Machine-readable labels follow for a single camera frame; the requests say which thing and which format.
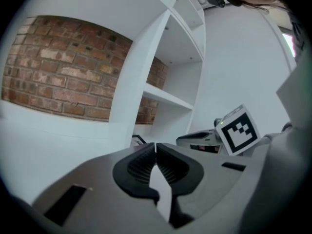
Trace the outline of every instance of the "white marker cube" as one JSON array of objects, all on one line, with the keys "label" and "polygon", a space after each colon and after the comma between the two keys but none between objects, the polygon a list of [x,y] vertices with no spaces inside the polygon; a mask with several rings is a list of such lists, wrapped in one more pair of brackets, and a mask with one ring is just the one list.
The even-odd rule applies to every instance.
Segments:
[{"label": "white marker cube", "polygon": [[223,117],[215,130],[231,156],[242,153],[261,139],[257,126],[244,105]]}]

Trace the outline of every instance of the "brick wall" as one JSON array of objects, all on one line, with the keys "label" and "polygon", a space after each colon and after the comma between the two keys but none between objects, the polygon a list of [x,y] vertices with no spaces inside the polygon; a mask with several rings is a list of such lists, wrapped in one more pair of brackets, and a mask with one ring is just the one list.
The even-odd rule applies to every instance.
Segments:
[{"label": "brick wall", "polygon": [[[6,62],[2,99],[56,115],[108,121],[131,44],[85,21],[28,18]],[[155,58],[147,82],[162,89],[167,71]],[[157,104],[142,98],[136,122],[152,124]]]}]

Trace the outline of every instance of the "white bookshelf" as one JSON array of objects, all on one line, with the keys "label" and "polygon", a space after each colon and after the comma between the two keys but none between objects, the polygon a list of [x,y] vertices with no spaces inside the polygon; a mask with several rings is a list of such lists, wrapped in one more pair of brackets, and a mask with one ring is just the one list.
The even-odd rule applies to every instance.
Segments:
[{"label": "white bookshelf", "polygon": [[[76,18],[133,40],[121,70],[106,131],[112,152],[130,146],[142,96],[159,102],[154,124],[136,127],[154,142],[175,143],[189,130],[205,51],[205,21],[197,0],[30,0],[29,16]],[[146,83],[154,56],[169,67],[164,89]]]}]

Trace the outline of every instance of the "shelving unit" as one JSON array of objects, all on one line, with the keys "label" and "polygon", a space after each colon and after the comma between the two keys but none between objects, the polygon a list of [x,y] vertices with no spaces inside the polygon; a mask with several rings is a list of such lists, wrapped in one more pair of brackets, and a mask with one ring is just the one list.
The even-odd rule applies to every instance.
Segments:
[{"label": "shelving unit", "polygon": [[[189,130],[204,59],[205,21],[200,4],[197,0],[81,1],[31,0],[24,10],[29,16],[89,21],[133,40],[106,131],[100,133],[108,139],[104,148],[114,152],[130,146],[142,96],[159,102],[146,139],[174,143]],[[169,67],[163,91],[146,84],[154,56]]]}]

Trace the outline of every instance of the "black rectangular slot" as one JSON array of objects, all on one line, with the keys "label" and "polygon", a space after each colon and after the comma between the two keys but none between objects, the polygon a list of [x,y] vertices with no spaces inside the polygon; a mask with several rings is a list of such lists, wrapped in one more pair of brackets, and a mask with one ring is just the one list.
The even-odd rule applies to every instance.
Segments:
[{"label": "black rectangular slot", "polygon": [[233,170],[237,170],[240,172],[243,172],[246,168],[246,166],[244,166],[244,165],[234,164],[234,163],[230,163],[230,162],[225,162],[222,164],[222,166],[226,167],[226,168],[233,169]]},{"label": "black rectangular slot", "polygon": [[44,214],[46,218],[62,226],[66,218],[78,203],[86,188],[73,185],[64,195]]}]

